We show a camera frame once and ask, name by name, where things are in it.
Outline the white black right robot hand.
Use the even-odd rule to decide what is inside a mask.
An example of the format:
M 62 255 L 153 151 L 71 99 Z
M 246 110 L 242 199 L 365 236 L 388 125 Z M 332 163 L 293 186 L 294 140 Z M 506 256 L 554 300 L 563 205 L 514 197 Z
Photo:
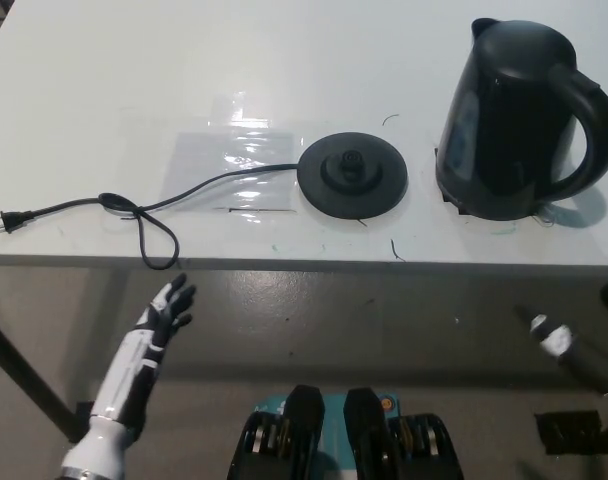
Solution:
M 540 349 L 583 386 L 608 396 L 608 355 L 571 328 L 547 314 L 524 305 L 514 307 Z

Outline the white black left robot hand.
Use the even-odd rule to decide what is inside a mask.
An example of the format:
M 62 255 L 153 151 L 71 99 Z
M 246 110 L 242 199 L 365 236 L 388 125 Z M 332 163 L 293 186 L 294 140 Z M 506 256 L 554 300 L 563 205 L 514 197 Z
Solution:
M 115 421 L 139 434 L 147 404 L 172 337 L 192 321 L 196 287 L 182 273 L 148 303 L 121 341 L 90 416 Z

